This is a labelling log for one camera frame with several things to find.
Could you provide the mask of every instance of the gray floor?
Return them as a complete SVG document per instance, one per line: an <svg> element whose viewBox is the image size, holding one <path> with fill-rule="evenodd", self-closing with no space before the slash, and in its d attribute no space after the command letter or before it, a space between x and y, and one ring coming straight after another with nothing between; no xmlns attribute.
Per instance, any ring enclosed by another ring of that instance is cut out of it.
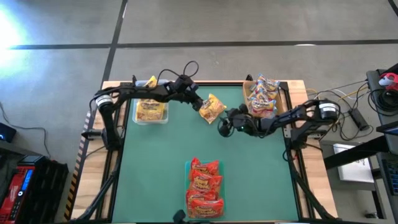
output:
<svg viewBox="0 0 398 224"><path fill-rule="evenodd" d="M0 47L108 44L121 3L1 1L0 26L9 35L0 37ZM387 0L129 0L119 43L374 39L398 39L398 17ZM88 100L101 85L108 52L0 51L0 101L8 117L14 124L45 127L52 158L66 162L70 169ZM196 80L240 80L248 73L261 72L278 79L304 80L307 88L323 90L364 80L366 71L390 67L397 58L395 44L117 49L109 79L130 80L133 74L146 79L163 68L182 72L189 60L196 60L200 64ZM165 73L164 78L175 77ZM342 90L348 93L358 87ZM359 108L369 124L379 125L366 100L359 102ZM353 123L347 123L346 132L354 133ZM15 143L45 154L42 138L39 131L20 130ZM340 140L336 133L325 139ZM333 189L333 196L344 220L372 221L363 218L365 212L374 211L370 192ZM393 222L391 213L388 218L383 223Z"/></svg>

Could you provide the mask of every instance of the plastic container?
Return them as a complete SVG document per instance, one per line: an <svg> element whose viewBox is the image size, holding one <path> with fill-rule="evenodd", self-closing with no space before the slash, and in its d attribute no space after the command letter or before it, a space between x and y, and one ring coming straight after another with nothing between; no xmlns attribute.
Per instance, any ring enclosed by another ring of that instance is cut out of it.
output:
<svg viewBox="0 0 398 224"><path fill-rule="evenodd" d="M146 83L148 82L148 80L140 80L136 82L136 86L144 86ZM168 80L159 80L158 84L164 84L169 82ZM165 108L164 108L164 113L163 113L163 119L160 120L152 120L152 121L137 121L136 120L136 112L137 112L137 103L138 103L139 99L134 99L133 101L133 107L132 107L132 121L139 124L139 125L147 125L147 124L166 124L167 122L169 122L169 103L165 104Z"/></svg>

